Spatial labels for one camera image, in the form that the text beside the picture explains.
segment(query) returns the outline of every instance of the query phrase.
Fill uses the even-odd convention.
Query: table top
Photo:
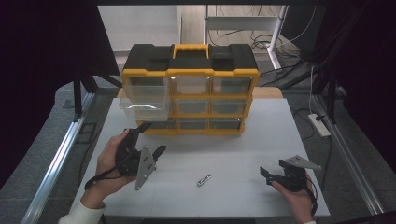
[[[108,139],[124,128],[135,128],[114,99],[82,183],[93,175],[96,158]],[[106,215],[123,217],[284,217],[291,216],[286,200],[265,184],[260,166],[283,175],[279,159],[307,159],[286,99],[255,99],[240,135],[141,134],[136,148],[152,152],[167,145],[157,170],[141,190],[134,182],[106,198]],[[318,187],[314,172],[308,170]],[[212,175],[202,187],[197,181]],[[83,193],[80,186],[74,204]],[[318,188],[317,216],[329,210]]]

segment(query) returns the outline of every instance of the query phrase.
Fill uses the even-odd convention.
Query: white sleeve
[[[101,209],[91,209],[78,202],[69,215],[59,219],[58,224],[97,224],[106,207]]]

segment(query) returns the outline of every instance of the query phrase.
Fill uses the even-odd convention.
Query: storage organizer
[[[249,45],[133,45],[120,107],[146,133],[239,134],[260,72]]]

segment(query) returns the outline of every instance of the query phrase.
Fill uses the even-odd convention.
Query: electrical outlet
[[[311,120],[312,124],[315,126],[321,137],[330,136],[329,130],[327,130],[323,122],[321,120],[316,120],[317,116],[317,114],[310,114],[308,115],[308,118]]]

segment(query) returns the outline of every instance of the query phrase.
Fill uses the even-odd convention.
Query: white cable
[[[311,68],[311,90],[309,91],[309,112],[312,114],[311,99],[312,99],[312,76],[314,75],[314,65]]]
[[[279,47],[279,46],[282,46],[282,45],[284,45],[284,44],[287,44],[287,43],[289,43],[289,42],[291,42],[291,41],[297,39],[297,38],[300,37],[301,35],[303,35],[303,34],[305,33],[305,31],[308,29],[309,25],[311,24],[311,21],[314,19],[315,11],[316,11],[316,10],[317,10],[317,7],[314,7],[314,12],[312,13],[311,20],[309,20],[309,23],[306,25],[306,27],[305,27],[305,29],[303,30],[302,33],[300,33],[299,35],[297,35],[297,37],[294,37],[293,39],[291,39],[291,40],[289,40],[289,41],[287,41],[287,42],[285,42],[285,43],[283,43],[283,44],[276,45],[276,48]]]

